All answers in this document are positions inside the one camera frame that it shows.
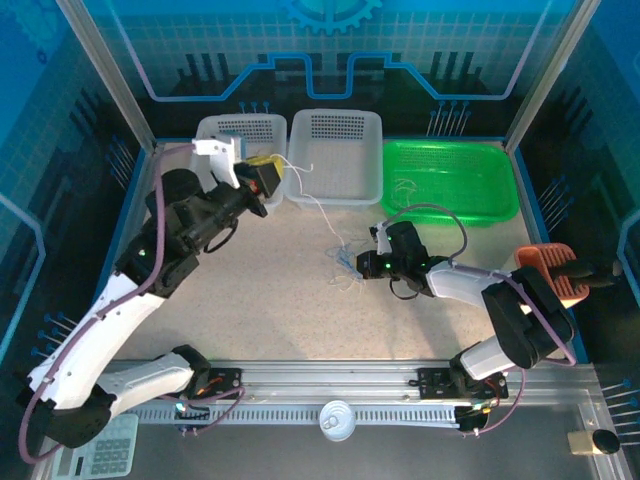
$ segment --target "gear logo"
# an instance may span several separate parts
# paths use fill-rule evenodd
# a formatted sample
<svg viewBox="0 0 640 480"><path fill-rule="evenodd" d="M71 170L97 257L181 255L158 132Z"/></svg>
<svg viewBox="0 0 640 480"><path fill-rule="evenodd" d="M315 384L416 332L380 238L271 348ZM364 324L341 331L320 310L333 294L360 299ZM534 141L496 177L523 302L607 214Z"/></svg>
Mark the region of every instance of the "gear logo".
<svg viewBox="0 0 640 480"><path fill-rule="evenodd" d="M322 30L333 35L346 33L348 27L359 28L362 19L370 19L372 10L382 6L381 0L282 0L289 18L313 33Z"/></svg>

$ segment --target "black cap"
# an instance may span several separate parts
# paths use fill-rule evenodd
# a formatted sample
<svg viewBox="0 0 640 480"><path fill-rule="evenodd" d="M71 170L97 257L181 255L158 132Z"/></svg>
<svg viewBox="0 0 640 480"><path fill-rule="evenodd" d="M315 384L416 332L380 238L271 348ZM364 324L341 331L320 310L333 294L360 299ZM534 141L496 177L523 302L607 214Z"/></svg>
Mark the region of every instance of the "black cap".
<svg viewBox="0 0 640 480"><path fill-rule="evenodd" d="M610 430L596 430L593 432L593 444L602 453L611 454L620 450L620 439Z"/></svg>

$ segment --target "calculator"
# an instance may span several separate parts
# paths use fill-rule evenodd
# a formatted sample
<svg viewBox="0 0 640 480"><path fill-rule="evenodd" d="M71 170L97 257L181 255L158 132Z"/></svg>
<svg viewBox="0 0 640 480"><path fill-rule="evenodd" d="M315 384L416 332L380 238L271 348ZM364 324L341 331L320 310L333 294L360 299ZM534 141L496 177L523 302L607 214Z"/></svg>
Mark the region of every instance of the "calculator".
<svg viewBox="0 0 640 480"><path fill-rule="evenodd" d="M51 479L89 480L129 475L137 433L137 415L118 415L89 443L56 452Z"/></svg>

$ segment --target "glass panel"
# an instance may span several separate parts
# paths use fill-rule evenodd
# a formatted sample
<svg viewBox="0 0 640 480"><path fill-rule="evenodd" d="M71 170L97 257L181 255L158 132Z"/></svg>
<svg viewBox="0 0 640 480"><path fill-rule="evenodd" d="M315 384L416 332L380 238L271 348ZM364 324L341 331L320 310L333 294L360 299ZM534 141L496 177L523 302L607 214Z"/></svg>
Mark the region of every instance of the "glass panel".
<svg viewBox="0 0 640 480"><path fill-rule="evenodd" d="M504 135L573 5L105 2L90 12L159 137L314 107L375 111L386 135Z"/></svg>
<svg viewBox="0 0 640 480"><path fill-rule="evenodd" d="M55 3L3 7L0 360L6 380L42 361L62 338L45 315L64 312L77 320L92 303L135 182L139 147Z"/></svg>
<svg viewBox="0 0 640 480"><path fill-rule="evenodd" d="M607 395L621 394L608 400L612 414L631 414L617 420L632 422L619 429L627 434L637 431L636 399L621 382L636 389L640 371L640 224L625 222L640 207L638 22L636 2L602 2L521 145L550 240L578 258L628 265L617 285L591 288L573 309ZM636 472L638 452L627 450Z"/></svg>

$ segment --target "orange object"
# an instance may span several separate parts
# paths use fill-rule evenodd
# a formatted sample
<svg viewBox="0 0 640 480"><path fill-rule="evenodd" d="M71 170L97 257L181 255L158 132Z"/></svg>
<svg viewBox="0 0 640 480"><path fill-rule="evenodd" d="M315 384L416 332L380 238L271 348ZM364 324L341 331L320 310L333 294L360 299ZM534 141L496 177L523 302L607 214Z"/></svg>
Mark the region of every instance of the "orange object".
<svg viewBox="0 0 640 480"><path fill-rule="evenodd" d="M541 243L519 247L516 249L514 257L518 267L532 266L537 268L547 283L551 285L565 308L572 307L589 296L589 287L579 285L574 289L565 276L559 276L555 281L551 279L549 267L558 267L569 260L576 259L576 254L573 253L571 247L564 243Z"/></svg>

